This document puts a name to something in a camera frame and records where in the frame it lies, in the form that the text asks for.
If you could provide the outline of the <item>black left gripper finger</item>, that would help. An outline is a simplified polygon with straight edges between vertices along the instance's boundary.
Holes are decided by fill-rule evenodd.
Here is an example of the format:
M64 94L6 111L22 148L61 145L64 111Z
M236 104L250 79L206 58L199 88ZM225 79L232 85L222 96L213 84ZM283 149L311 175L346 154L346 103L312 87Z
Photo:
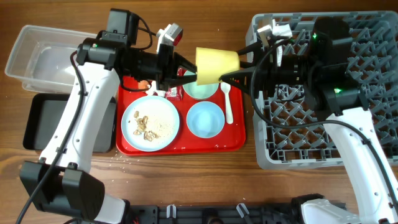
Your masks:
M190 72L196 73L197 66L187 60L185 57L180 55L177 52L174 52L174 69L178 70L179 68L183 68Z
M188 76L179 76L177 74L171 75L167 77L167 84L168 84L168 90L171 88L174 88L176 86L182 86L187 83L195 82L197 80L196 75L188 75Z

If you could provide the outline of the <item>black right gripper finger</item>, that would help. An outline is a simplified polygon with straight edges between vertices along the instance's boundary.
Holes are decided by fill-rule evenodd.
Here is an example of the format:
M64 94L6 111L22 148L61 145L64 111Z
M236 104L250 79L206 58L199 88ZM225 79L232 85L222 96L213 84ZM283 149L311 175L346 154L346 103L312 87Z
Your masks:
M241 50L238 50L239 56L249 55L249 53L253 53L252 60L248 60L247 62L240 61L240 67L253 67L257 65L258 61L261 59L261 57L264 54L262 47L263 47L262 42L258 40L257 42L248 45Z
M241 90L243 93L249 93L251 90L252 75L255 72L255 67L249 67L235 72L230 72L220 76L219 81L230 84ZM259 93L264 90L264 71L256 72L256 79L254 81L254 93Z

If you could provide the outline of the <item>red snack wrapper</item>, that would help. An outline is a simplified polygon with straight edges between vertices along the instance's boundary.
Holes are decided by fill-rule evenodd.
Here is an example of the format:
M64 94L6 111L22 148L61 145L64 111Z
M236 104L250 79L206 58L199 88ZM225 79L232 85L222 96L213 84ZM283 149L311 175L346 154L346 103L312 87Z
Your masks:
M165 98L170 101L181 101L183 99L183 87L181 85L169 88Z

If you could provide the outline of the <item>white plastic spoon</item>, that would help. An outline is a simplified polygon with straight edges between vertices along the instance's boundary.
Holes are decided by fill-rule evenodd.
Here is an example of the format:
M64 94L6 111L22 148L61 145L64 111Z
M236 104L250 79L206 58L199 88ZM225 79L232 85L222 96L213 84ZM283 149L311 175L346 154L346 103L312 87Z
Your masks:
M233 124L233 112L231 108L231 102L229 98L229 93L231 91L231 85L225 82L222 82L220 85L221 91L224 93L224 98L225 98L225 117L226 117L226 122L228 124Z

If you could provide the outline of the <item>mint green bowl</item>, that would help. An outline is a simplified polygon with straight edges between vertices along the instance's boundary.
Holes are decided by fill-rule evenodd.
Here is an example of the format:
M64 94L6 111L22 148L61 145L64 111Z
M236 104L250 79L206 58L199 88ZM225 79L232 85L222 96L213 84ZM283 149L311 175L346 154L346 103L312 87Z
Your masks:
M197 82L191 82L183 85L185 93L196 100L206 100L210 98L216 93L218 87L218 83L198 85Z

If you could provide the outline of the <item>orange carrot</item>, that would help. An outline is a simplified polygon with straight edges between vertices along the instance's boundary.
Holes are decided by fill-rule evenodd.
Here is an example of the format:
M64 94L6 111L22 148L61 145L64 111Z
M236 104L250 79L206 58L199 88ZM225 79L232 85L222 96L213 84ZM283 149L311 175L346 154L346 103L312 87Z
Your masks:
M137 84L138 89L146 91L151 87L151 84L147 80L142 80Z

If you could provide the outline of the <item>yellow plastic cup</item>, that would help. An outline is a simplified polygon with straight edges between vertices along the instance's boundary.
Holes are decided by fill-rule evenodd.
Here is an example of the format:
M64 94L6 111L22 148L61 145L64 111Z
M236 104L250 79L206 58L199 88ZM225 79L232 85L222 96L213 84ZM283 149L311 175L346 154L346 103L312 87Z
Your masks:
M228 50L196 48L197 85L219 83L222 75L240 69L239 55Z

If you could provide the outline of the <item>light blue bowl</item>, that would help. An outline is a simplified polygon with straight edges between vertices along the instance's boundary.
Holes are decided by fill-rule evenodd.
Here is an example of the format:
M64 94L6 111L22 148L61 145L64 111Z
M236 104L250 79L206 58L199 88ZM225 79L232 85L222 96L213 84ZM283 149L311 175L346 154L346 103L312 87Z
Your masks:
M225 116L222 109L210 101L201 101L194 104L186 116L189 131L196 137L213 138L223 130Z

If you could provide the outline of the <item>light blue plate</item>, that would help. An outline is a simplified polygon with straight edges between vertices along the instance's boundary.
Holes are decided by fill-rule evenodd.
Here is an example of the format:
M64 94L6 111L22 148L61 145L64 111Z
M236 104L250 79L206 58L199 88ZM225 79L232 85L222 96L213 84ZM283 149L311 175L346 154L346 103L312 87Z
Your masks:
M152 142L143 139L142 135L135 136L137 128L133 114L139 111L139 116L148 116L147 128L159 135ZM142 152L159 151L177 137L180 129L180 116L176 107L160 96L143 96L133 101L124 111L121 118L121 132L127 143Z

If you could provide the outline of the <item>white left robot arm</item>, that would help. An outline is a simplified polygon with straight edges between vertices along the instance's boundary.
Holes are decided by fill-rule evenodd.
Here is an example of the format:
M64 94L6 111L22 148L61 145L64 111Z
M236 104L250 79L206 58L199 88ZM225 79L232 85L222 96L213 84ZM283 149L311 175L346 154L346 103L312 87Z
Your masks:
M23 163L19 173L29 199L41 212L56 213L88 223L132 223L129 201L108 195L102 181L90 174L96 137L105 111L123 78L153 80L156 89L184 85L179 68L196 66L174 51L183 30L169 24L156 33L157 50L136 47L139 30L149 32L145 20L122 9L110 10L105 30L85 39L71 53L76 78L59 124L35 162Z

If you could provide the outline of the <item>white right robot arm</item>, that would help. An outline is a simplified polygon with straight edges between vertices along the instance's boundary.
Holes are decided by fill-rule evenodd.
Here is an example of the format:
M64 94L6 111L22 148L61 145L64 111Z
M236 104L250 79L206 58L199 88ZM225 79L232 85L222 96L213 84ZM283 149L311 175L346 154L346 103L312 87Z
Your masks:
M318 19L305 56L278 54L277 49L289 41L272 34L267 43L246 47L244 53L255 51L258 58L220 80L234 85L236 79L247 78L239 89L252 101L262 91L273 95L280 85L302 85L304 100L317 116L314 126L323 126L335 144L355 193L358 215L311 194L293 199L295 219L300 223L396 223L397 179L374 130L368 100L346 72L353 42L349 25L333 17Z

